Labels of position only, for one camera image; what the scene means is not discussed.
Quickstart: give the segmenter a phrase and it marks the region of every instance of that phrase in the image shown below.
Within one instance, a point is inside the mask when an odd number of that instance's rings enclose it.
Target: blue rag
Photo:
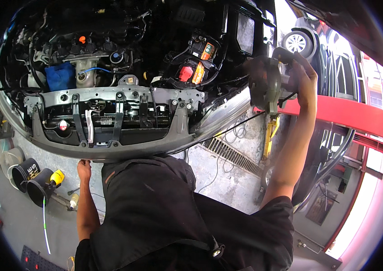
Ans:
[[[50,91],[76,88],[76,71],[70,62],[44,68],[44,70]]]

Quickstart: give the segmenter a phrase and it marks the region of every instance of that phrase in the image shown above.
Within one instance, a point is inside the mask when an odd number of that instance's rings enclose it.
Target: white bucket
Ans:
[[[23,154],[23,151],[18,147],[4,151],[0,155],[0,166],[2,168],[2,171],[4,172],[4,175],[7,178],[10,178],[10,176],[7,174],[10,166],[19,165],[24,160],[25,160],[25,156]]]

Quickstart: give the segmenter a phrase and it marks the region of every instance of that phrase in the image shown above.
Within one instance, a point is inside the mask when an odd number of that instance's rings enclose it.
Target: grinder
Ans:
[[[277,114],[277,105],[283,108],[286,100],[295,99],[298,83],[279,71],[279,62],[292,65],[297,56],[282,47],[274,49],[272,57],[259,56],[243,64],[249,73],[250,102],[268,115]]]

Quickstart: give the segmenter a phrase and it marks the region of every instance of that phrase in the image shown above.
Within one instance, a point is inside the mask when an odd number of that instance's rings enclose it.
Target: hand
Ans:
[[[318,100],[318,75],[310,63],[298,52],[298,60],[292,61],[294,76],[298,82],[298,104],[300,108],[312,109],[316,112]]]
[[[79,175],[80,182],[89,183],[91,179],[91,165],[89,160],[80,160],[77,164],[77,174]]]

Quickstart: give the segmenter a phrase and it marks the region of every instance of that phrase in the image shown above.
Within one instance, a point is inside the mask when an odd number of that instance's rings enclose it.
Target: engine bay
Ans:
[[[164,138],[178,108],[188,130],[247,86],[242,64],[275,26],[246,1],[33,1],[15,16],[0,80],[33,133],[88,147]]]

